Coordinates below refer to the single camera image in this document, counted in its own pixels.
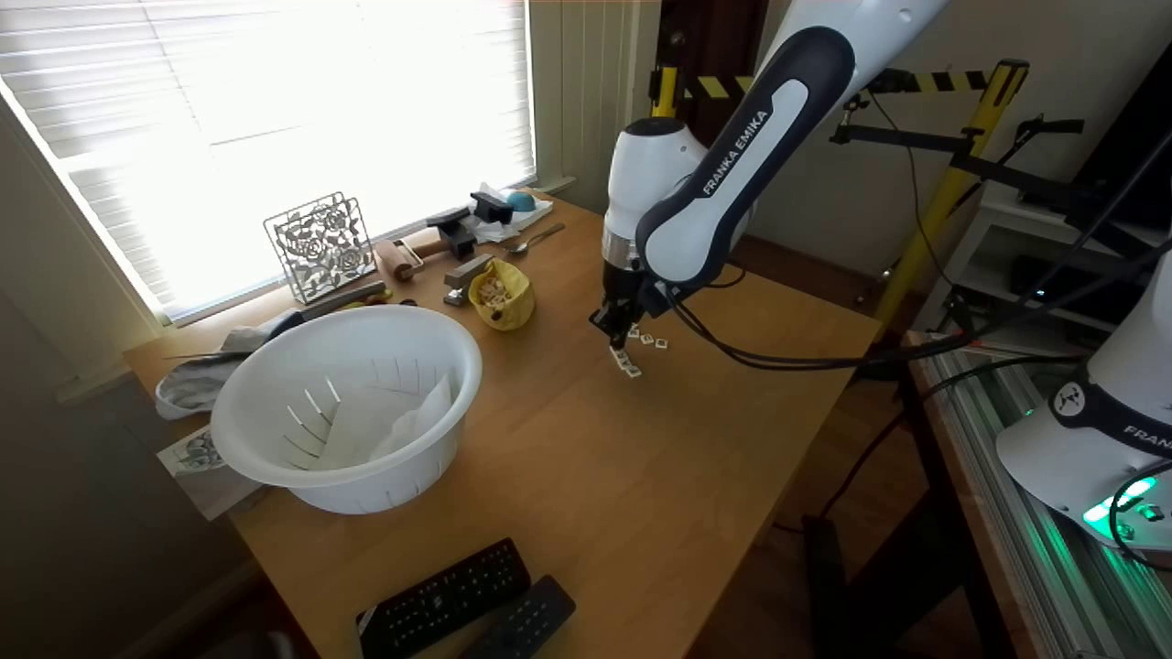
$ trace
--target white bowl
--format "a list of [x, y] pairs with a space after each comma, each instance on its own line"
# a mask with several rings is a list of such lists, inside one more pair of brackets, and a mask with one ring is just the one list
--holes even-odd
[[[445, 379], [452, 406], [422, 435], [356, 464], [315, 464], [337, 398], [390, 391], [390, 406], [404, 406]], [[335, 312], [274, 336], [230, 375], [212, 439], [246, 480], [287, 487], [325, 514], [386, 514], [448, 473], [478, 391], [481, 349], [456, 318], [426, 307]]]

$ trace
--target qr code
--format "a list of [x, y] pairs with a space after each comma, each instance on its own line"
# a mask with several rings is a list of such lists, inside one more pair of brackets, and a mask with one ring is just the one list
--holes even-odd
[[374, 270], [374, 248], [356, 199], [325, 194], [304, 201], [263, 220], [263, 231], [301, 304], [324, 299]]

